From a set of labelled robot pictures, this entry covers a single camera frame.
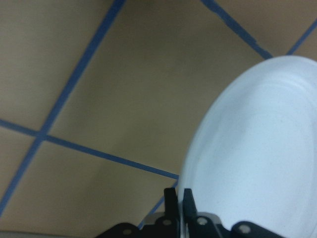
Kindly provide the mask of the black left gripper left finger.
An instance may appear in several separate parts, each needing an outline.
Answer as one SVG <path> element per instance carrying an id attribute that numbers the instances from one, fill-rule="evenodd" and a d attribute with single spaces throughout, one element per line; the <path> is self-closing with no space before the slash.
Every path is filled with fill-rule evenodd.
<path id="1" fill-rule="evenodd" d="M 179 220 L 178 199 L 174 187 L 164 189 L 164 216 Z"/>

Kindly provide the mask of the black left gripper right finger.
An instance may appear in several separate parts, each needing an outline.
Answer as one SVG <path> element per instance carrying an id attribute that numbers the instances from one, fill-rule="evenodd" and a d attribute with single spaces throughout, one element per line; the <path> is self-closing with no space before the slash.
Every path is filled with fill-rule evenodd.
<path id="1" fill-rule="evenodd" d="M 185 223 L 192 222 L 197 216 L 197 208 L 190 188 L 184 189 L 182 210 Z"/>

